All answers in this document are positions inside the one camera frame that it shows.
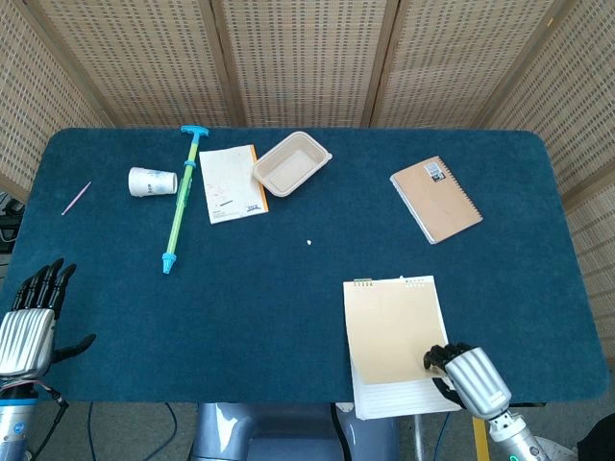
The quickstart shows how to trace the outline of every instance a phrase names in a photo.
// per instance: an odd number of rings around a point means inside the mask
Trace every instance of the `pencil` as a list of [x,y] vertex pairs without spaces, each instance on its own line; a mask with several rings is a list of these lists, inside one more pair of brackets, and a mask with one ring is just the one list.
[[66,209],[65,209],[65,210],[61,213],[61,215],[62,215],[62,216],[63,216],[64,214],[66,214],[66,212],[67,212],[70,208],[72,208],[72,207],[73,207],[73,205],[75,205],[75,203],[76,203],[79,199],[81,199],[81,196],[82,196],[82,195],[84,195],[84,193],[87,191],[87,188],[89,187],[89,185],[90,185],[90,184],[92,184],[92,181],[88,182],[88,183],[86,184],[86,186],[85,186],[83,189],[81,189],[81,192],[79,192],[79,193],[77,194],[77,197],[75,197],[75,198],[72,200],[72,202],[71,202],[70,204],[68,204],[68,206],[66,207]]

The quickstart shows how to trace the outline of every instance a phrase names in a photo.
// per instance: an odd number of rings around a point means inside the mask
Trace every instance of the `floor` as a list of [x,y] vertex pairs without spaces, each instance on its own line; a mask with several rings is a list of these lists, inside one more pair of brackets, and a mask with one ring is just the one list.
[[[551,403],[545,408],[519,410],[526,417],[534,435],[552,439],[564,447],[573,447],[593,425],[615,413],[615,376],[611,374],[608,392],[597,400]],[[194,436],[196,405],[172,403],[177,417],[178,431],[173,441],[152,459],[155,461],[184,461]],[[72,402],[64,420],[49,445],[39,457],[41,461],[88,461],[92,459],[87,441],[87,412],[89,402]],[[35,421],[33,447],[45,435],[53,421],[56,406],[43,403]],[[427,459],[433,450],[444,415],[423,417]],[[97,402],[92,408],[91,429],[97,460],[142,461],[172,433],[173,420],[163,403]],[[400,419],[401,452],[403,461],[414,460],[411,419]],[[490,444],[491,459],[503,459]],[[476,459],[472,420],[465,411],[453,413],[444,433],[440,460]]]

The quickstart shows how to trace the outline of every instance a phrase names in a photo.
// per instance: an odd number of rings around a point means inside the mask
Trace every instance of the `paper cup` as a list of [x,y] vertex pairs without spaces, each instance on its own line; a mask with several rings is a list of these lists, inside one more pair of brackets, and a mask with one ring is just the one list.
[[177,175],[168,171],[133,167],[128,174],[128,189],[134,197],[174,194],[177,192]]

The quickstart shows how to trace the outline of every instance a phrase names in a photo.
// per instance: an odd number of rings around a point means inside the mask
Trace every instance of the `blue felt tablecloth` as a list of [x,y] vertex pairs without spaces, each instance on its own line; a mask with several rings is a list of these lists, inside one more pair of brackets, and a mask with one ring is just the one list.
[[[135,198],[133,166],[180,176],[178,130],[65,130],[37,173],[0,308],[63,256],[57,345],[98,338],[46,380],[76,400],[347,401],[342,281],[434,275],[449,339],[483,346],[516,401],[597,396],[603,353],[542,141],[527,132],[307,130],[333,159],[270,212],[212,226],[200,168],[170,276],[174,196]],[[291,130],[214,129],[202,150]],[[482,223],[430,245],[389,181],[441,156]],[[88,181],[84,197],[61,216]]]

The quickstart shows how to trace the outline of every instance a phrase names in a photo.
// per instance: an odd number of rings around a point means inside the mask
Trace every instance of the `green water pump syringe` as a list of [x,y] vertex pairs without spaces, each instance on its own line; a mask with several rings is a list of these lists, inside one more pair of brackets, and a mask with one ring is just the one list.
[[177,237],[180,234],[180,226],[182,225],[182,218],[184,217],[184,208],[188,203],[188,195],[190,195],[190,187],[192,186],[192,171],[196,168],[196,153],[199,149],[199,138],[209,136],[209,130],[207,128],[199,127],[198,125],[183,125],[182,133],[192,133],[192,144],[190,144],[190,153],[188,154],[188,160],[184,162],[184,177],[180,183],[180,191],[177,196],[177,206],[175,208],[175,217],[173,218],[173,227],[171,228],[171,235],[169,235],[169,244],[166,247],[166,253],[162,254],[162,271],[165,274],[171,272],[171,267],[176,261],[175,245],[177,244]]

